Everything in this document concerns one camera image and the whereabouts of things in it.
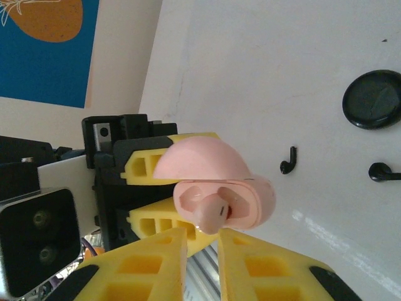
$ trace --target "white wall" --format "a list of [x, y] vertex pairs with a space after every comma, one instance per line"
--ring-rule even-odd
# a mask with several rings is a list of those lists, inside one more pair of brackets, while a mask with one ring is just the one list
[[81, 120], [137, 113], [162, 0], [101, 1], [91, 106], [70, 108], [0, 97], [0, 135], [82, 147]]
[[401, 72], [400, 11], [399, 0], [164, 0], [140, 107], [234, 146], [278, 198], [248, 233], [326, 262], [362, 300], [401, 298], [401, 183], [368, 176], [373, 162], [401, 171], [401, 123], [361, 130], [341, 103], [361, 74]]

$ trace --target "black earbud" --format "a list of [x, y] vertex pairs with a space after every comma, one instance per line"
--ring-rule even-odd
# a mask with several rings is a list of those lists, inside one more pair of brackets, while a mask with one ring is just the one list
[[387, 164], [377, 162], [370, 166], [369, 177], [375, 182], [396, 181], [401, 180], [401, 173], [393, 173]]
[[296, 147], [291, 146], [289, 150], [289, 162], [283, 161], [280, 164], [280, 171], [282, 174], [289, 174], [291, 171], [293, 171], [295, 165], [296, 165]]

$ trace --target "pink earbud case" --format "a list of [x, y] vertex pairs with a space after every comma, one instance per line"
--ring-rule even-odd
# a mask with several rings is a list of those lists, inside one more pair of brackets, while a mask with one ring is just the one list
[[169, 147], [154, 178], [181, 180], [173, 195], [177, 212], [210, 235], [222, 227], [259, 226], [276, 205], [271, 183], [252, 175], [235, 149], [213, 137], [189, 137]]

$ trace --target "pink earbud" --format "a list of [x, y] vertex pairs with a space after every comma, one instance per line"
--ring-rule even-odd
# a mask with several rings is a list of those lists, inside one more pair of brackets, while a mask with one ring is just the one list
[[205, 234], [216, 234], [224, 226], [228, 212], [228, 202], [218, 194], [211, 194], [197, 202], [192, 213], [192, 222]]

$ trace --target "earbud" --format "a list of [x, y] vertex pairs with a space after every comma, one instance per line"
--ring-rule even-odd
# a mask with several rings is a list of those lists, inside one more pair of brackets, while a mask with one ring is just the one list
[[369, 168], [369, 177], [375, 182], [401, 180], [401, 173], [393, 173], [391, 168], [383, 163], [373, 163]]
[[289, 174], [291, 171], [293, 171], [295, 165], [296, 165], [296, 147], [291, 146], [289, 150], [289, 162], [283, 161], [280, 164], [280, 171], [282, 174]]
[[202, 201], [194, 210], [194, 224], [197, 229], [205, 234], [213, 235], [219, 232], [224, 226], [229, 212], [228, 202], [220, 198], [217, 194], [211, 194]]

